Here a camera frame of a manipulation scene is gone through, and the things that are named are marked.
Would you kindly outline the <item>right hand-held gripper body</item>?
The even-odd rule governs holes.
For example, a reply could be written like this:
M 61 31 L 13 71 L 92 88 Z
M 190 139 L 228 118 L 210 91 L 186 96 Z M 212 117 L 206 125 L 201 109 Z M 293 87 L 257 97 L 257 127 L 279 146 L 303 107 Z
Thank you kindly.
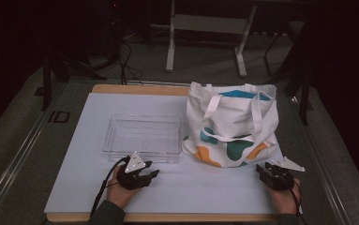
M 272 171 L 267 171 L 265 166 L 263 167 L 262 175 L 259 175 L 260 180 L 272 190 L 284 191 L 290 190 L 294 186 L 291 171 L 304 172 L 306 169 L 303 166 L 298 165 L 287 157 L 281 159 L 271 159 L 266 161 L 274 165 Z

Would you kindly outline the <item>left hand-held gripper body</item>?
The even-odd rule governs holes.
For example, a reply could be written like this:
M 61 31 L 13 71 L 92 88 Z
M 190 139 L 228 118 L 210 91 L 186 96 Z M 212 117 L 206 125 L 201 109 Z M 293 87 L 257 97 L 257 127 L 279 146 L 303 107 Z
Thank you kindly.
M 128 190 L 148 187 L 151 181 L 146 180 L 146 175 L 141 171 L 146 169 L 144 162 L 137 152 L 125 158 L 125 166 L 121 168 L 116 176 L 118 183 Z

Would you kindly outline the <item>clear plastic container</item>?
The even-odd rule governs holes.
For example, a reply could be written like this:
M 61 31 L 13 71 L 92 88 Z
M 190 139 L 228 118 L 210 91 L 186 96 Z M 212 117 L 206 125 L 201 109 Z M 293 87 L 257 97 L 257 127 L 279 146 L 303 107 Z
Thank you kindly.
M 177 163 L 181 153 L 181 118 L 138 114 L 112 115 L 102 151 L 110 161 L 137 152 L 143 161 Z

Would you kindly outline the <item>white patterned tote bag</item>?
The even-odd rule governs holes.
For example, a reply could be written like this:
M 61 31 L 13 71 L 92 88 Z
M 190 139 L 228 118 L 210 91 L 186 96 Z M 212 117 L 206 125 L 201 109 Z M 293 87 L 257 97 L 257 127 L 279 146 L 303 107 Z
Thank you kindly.
M 240 90 L 254 98 L 223 97 Z M 270 99 L 260 100 L 265 95 Z M 183 152 L 216 167 L 239 167 L 272 157 L 278 149 L 277 88 L 272 84 L 239 86 L 193 82 L 187 97 L 189 133 Z

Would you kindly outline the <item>person's right hand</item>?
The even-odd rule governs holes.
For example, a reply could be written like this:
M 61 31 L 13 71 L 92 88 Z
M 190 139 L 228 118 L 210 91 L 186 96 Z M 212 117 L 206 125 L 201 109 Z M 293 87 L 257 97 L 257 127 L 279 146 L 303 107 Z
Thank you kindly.
M 299 205 L 302 201 L 302 194 L 300 190 L 300 180 L 293 179 L 294 186 L 291 190 L 276 191 L 267 188 L 271 195 L 273 206 L 276 208 L 278 214 L 294 214 L 297 215 Z

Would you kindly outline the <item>person's left hand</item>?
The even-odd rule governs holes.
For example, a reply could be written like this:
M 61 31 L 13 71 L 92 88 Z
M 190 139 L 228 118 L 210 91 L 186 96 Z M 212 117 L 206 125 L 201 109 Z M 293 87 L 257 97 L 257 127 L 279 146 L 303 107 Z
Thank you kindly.
M 112 179 L 108 182 L 106 200 L 124 209 L 140 189 L 128 190 L 122 187 L 116 179 L 119 169 L 117 167 L 113 171 Z

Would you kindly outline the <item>white table mat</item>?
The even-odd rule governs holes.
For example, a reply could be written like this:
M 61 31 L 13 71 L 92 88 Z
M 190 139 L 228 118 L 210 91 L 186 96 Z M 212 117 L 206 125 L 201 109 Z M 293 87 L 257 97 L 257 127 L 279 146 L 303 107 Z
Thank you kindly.
M 88 213 L 113 163 L 102 151 L 114 113 L 186 116 L 187 99 L 91 93 L 51 195 L 45 207 L 51 213 Z M 181 154 L 174 164 L 156 163 L 157 178 L 143 188 L 127 206 L 130 214 L 258 214 L 275 212 L 253 164 L 218 168 Z

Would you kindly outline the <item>black stand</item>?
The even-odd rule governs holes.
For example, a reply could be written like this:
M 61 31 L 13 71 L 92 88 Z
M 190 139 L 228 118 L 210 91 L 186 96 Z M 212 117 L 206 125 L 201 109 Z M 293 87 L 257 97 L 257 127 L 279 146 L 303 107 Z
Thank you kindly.
M 301 91 L 299 105 L 299 117 L 304 125 L 307 125 L 307 109 L 308 109 L 308 94 L 310 88 L 310 77 L 312 67 L 307 63 L 306 58 L 296 51 L 296 41 L 301 34 L 305 23 L 302 21 L 288 21 L 284 22 L 282 29 L 274 37 L 273 41 L 263 54 L 263 62 L 267 71 L 267 74 L 271 76 L 271 79 L 267 83 L 278 83 L 287 78 L 289 81 L 284 89 L 287 97 L 291 97 L 296 100 L 298 91 Z M 269 67 L 268 52 L 277 42 L 277 40 L 286 34 L 293 45 L 286 56 L 282 65 L 273 73 Z
M 43 86 L 41 88 L 41 95 L 43 96 L 42 111 L 46 111 L 52 102 L 52 74 L 56 76 L 58 81 L 67 82 L 70 78 L 67 71 L 68 67 L 75 68 L 79 70 L 81 74 L 92 79 L 105 80 L 105 77 L 97 75 L 90 68 L 83 66 L 67 55 L 52 49 L 46 49 L 43 53 Z

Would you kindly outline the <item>metal floor rail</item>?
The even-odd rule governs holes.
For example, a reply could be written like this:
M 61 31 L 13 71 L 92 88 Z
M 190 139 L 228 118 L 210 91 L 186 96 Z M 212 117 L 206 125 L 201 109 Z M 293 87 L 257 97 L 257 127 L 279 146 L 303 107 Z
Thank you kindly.
M 299 110 L 300 106 L 296 97 L 288 97 L 287 102 L 290 104 L 292 114 L 294 115 L 297 124 L 300 126 L 302 134 L 304 135 L 304 144 L 307 148 L 309 157 L 313 163 L 314 171 L 319 176 L 321 186 L 325 192 L 327 201 L 330 203 L 332 211 L 336 217 L 338 225 L 351 225 L 350 218 L 346 212 L 342 201 L 337 193 L 332 178 L 327 171 L 325 163 L 317 144 L 314 143 L 314 139 L 310 133 L 309 128 L 304 124 L 300 118 Z
M 10 187 L 19 174 L 22 165 L 26 161 L 28 155 L 31 153 L 33 146 L 35 145 L 38 136 L 41 133 L 41 130 L 47 123 L 48 118 L 52 115 L 52 108 L 54 107 L 55 102 L 57 99 L 59 99 L 60 95 L 63 93 L 66 87 L 67 84 L 65 82 L 60 82 L 57 84 L 55 89 L 52 91 L 52 100 L 50 101 L 48 107 L 45 111 L 40 113 L 37 121 L 32 126 L 32 129 L 29 131 L 26 139 L 23 141 L 19 151 L 16 153 L 15 157 L 10 161 L 2 173 L 0 177 L 0 204 L 5 199 Z

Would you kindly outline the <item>white metal stand frame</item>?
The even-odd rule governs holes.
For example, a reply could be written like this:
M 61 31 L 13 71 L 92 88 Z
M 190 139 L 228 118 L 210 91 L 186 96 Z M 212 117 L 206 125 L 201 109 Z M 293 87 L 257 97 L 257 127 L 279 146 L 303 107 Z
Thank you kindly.
M 175 56 L 175 31 L 201 31 L 201 32 L 216 32 L 226 34 L 237 34 L 241 36 L 240 43 L 234 48 L 234 54 L 238 72 L 240 77 L 246 77 L 246 63 L 244 60 L 244 49 L 247 38 L 250 34 L 250 28 L 256 14 L 257 6 L 252 4 L 248 11 L 246 19 L 235 18 L 219 18 L 199 15 L 177 14 L 175 12 L 175 5 L 177 0 L 171 0 L 170 13 L 170 40 L 168 47 L 168 54 L 166 60 L 166 71 L 172 72 L 174 69 Z

